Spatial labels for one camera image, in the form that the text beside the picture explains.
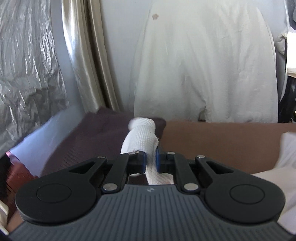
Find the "beige curtain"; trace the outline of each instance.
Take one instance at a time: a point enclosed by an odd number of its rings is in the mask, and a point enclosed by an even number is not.
[[[62,0],[64,35],[86,111],[118,111],[107,61],[99,0]]]

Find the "red object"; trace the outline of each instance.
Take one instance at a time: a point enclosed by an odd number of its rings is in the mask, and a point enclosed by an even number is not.
[[[4,203],[9,208],[8,220],[16,211],[15,206],[15,194],[18,189],[24,184],[28,183],[31,180],[34,180],[38,177],[34,177],[29,170],[22,164],[16,156],[11,153],[6,153],[12,165],[9,168],[9,172],[7,174],[6,187],[7,187],[7,195],[8,197],[4,200]]]

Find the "dark maroon cloth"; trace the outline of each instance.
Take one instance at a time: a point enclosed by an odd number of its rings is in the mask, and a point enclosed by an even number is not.
[[[87,113],[78,126],[56,148],[47,161],[41,175],[70,167],[95,156],[115,159],[128,134],[128,124],[133,118],[126,113],[117,113],[100,108],[97,113]],[[156,125],[155,135],[160,139],[166,126],[161,118],[152,118]]]

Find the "twisted white towel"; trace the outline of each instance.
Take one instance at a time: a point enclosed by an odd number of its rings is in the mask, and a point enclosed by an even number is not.
[[[130,132],[126,136],[121,154],[144,151],[147,155],[146,177],[149,185],[173,184],[173,176],[170,174],[159,174],[156,171],[155,152],[158,139],[155,136],[155,123],[147,118],[132,119],[128,125]]]

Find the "crinkled plastic sheet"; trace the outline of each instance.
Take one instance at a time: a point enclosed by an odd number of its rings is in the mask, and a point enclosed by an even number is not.
[[[67,104],[50,0],[0,0],[0,156]]]

